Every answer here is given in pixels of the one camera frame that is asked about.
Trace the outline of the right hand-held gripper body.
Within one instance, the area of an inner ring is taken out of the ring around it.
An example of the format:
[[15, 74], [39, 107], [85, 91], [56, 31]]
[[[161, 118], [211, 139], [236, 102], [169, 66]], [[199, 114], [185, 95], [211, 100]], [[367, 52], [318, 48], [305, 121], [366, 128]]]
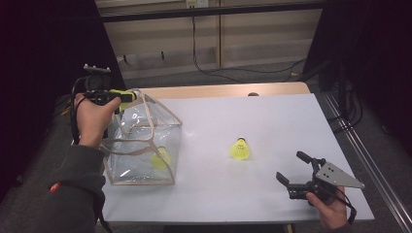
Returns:
[[324, 204], [330, 205], [337, 199], [338, 186], [365, 188], [365, 184], [344, 172], [324, 158], [301, 157], [313, 169], [312, 180], [307, 183], [290, 183], [287, 181], [287, 191], [291, 199], [305, 199], [306, 193], [315, 194]]

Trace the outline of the black curtain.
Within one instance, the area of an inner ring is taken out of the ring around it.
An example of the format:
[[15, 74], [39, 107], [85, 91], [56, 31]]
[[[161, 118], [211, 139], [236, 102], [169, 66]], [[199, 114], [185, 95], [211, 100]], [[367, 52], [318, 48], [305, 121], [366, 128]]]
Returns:
[[0, 0], [0, 202], [86, 64], [110, 68], [111, 87], [125, 88], [96, 0]]
[[304, 70], [343, 67], [412, 156], [412, 0], [322, 0]]

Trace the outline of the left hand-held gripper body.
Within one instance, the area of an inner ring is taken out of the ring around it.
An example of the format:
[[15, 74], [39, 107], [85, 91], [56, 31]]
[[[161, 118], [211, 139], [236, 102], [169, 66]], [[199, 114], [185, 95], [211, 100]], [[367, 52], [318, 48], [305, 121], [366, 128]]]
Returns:
[[85, 97], [96, 105], [106, 105], [110, 101], [111, 69], [84, 65], [89, 72], [85, 80]]

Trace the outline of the white wall socket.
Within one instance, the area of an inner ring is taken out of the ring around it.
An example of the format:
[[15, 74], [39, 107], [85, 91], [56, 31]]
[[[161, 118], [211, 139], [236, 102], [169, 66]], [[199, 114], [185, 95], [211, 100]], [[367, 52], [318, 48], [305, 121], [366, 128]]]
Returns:
[[188, 9], [207, 8], [209, 0], [186, 0], [186, 5]]

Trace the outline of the beige wooden cabinet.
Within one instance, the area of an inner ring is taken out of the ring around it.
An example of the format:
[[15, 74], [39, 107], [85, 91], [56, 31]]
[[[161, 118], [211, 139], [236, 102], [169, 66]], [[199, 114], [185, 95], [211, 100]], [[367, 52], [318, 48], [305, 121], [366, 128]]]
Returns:
[[[209, 0], [208, 7], [307, 0]], [[187, 9], [186, 0], [95, 0], [101, 15]], [[107, 22], [122, 76], [148, 78], [307, 56], [321, 10]]]

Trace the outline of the black metal stand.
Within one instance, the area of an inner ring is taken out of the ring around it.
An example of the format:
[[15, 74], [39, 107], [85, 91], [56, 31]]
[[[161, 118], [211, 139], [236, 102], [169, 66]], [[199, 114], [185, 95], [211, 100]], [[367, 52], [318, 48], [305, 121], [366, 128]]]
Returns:
[[319, 75], [319, 87], [321, 90], [331, 90], [337, 85], [339, 112], [341, 115], [345, 115], [347, 113], [347, 79], [344, 65], [339, 59], [327, 59], [322, 65], [324, 68]]

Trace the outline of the person's right hand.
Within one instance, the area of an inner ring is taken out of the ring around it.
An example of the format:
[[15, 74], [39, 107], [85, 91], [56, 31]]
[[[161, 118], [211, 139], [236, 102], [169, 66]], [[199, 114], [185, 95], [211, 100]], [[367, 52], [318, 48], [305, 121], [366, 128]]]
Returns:
[[334, 200], [326, 205], [312, 192], [307, 192], [306, 198], [318, 210], [320, 224], [325, 231], [338, 229], [348, 223], [345, 204]]

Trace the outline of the black metal crossbar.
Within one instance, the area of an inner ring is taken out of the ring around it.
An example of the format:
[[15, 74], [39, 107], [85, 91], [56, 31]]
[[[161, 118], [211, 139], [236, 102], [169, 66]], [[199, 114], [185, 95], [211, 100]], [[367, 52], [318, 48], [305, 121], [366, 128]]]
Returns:
[[239, 14], [254, 14], [267, 12], [303, 11], [322, 9], [328, 4], [327, 0], [316, 0], [308, 2], [276, 3], [266, 5], [245, 5], [209, 7], [197, 9], [166, 10], [142, 13], [107, 14], [100, 18], [103, 22], [122, 22], [150, 19], [167, 19], [178, 17], [209, 17]]

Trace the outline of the white table mat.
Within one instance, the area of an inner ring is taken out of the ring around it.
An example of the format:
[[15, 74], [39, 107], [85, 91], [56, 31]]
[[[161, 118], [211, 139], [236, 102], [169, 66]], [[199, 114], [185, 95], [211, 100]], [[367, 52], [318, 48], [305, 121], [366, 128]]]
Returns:
[[[317, 212], [290, 199], [276, 179], [306, 183], [312, 168], [303, 151], [351, 170], [312, 94], [163, 100], [183, 123], [173, 185], [110, 185], [104, 217], [110, 222], [246, 223], [312, 220]], [[244, 138], [250, 156], [230, 147]]]

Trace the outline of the person's left hand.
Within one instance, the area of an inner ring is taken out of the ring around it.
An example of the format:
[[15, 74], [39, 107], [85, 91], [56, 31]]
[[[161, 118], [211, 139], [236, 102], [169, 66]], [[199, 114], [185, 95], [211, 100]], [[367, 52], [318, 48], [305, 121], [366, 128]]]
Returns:
[[79, 129], [79, 144], [98, 149], [105, 130], [112, 120], [112, 115], [120, 106], [119, 97], [114, 98], [104, 106], [99, 106], [78, 93], [75, 98], [77, 107], [77, 126]]

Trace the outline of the clear bag with beige trim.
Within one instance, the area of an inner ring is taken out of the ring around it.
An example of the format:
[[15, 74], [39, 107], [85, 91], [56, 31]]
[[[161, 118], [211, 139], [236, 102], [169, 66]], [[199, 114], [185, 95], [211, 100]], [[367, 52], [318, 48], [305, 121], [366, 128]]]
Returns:
[[[179, 157], [182, 121], [162, 103], [134, 88], [137, 99], [112, 116], [100, 148], [112, 185], [173, 184]], [[171, 163], [156, 169], [150, 157], [165, 147]]]

